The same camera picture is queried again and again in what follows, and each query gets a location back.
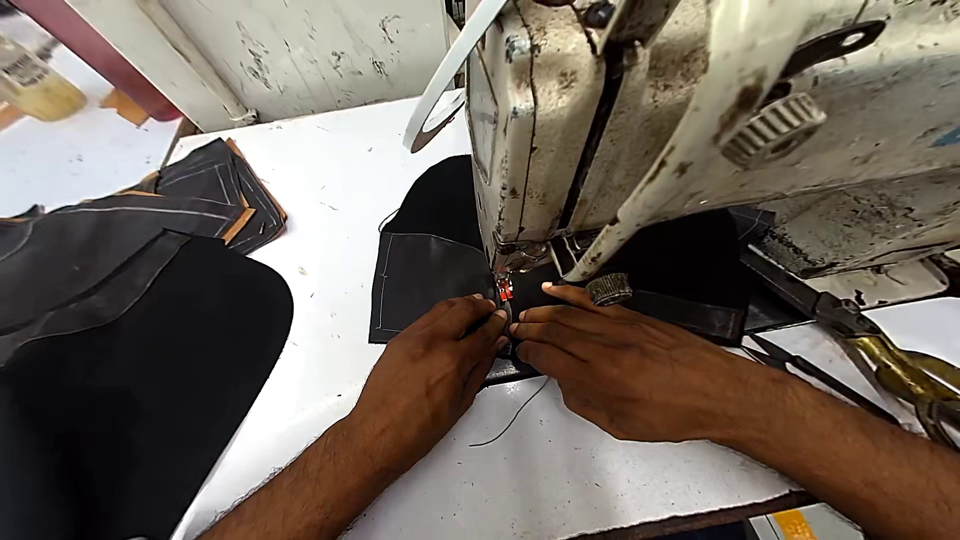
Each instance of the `knurled knob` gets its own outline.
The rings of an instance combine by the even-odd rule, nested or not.
[[[813,98],[796,93],[760,110],[723,149],[723,155],[744,169],[753,169],[783,158],[807,142],[827,114]]]
[[[587,292],[593,304],[600,307],[622,304],[634,296],[630,281],[622,272],[607,274],[587,283]]]

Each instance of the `scissors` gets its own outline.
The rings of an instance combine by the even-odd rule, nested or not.
[[[814,289],[760,254],[748,250],[740,260],[770,290],[824,327],[875,388],[912,404],[931,440],[960,452],[945,426],[960,429],[960,369],[901,349],[855,302]]]
[[[757,361],[787,373],[789,372],[787,371],[786,366],[787,364],[790,364],[800,370],[800,372],[822,382],[829,389],[840,394],[844,398],[847,398],[853,402],[854,405],[857,405],[867,412],[873,414],[880,420],[889,422],[894,426],[900,425],[900,421],[897,420],[897,417],[890,414],[882,407],[868,400],[864,396],[860,395],[856,390],[850,388],[840,380],[837,380],[831,374],[813,365],[806,358],[802,356],[791,355],[777,344],[772,343],[771,341],[764,339],[759,335],[751,334],[750,337],[757,345],[766,351],[766,353],[762,353],[755,349],[751,349],[750,347],[742,347],[742,349],[746,351],[748,355],[752,356]]]

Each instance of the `hand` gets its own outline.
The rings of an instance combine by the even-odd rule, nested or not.
[[[392,339],[376,362],[347,420],[392,472],[402,474],[427,455],[473,404],[509,341],[501,335],[507,314],[494,309],[480,294],[444,300]]]
[[[585,289],[543,284],[572,306],[535,307],[511,326],[519,357],[555,378],[573,412],[618,439],[723,439],[776,372]]]

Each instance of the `yellow bottle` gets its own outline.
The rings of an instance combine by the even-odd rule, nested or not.
[[[86,105],[86,96],[19,43],[0,36],[0,98],[44,122]]]

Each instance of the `sewing machine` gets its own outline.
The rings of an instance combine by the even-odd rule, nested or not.
[[[589,282],[640,228],[745,205],[777,213],[756,248],[805,279],[955,247],[958,19],[944,1],[507,1],[466,61],[492,270]]]

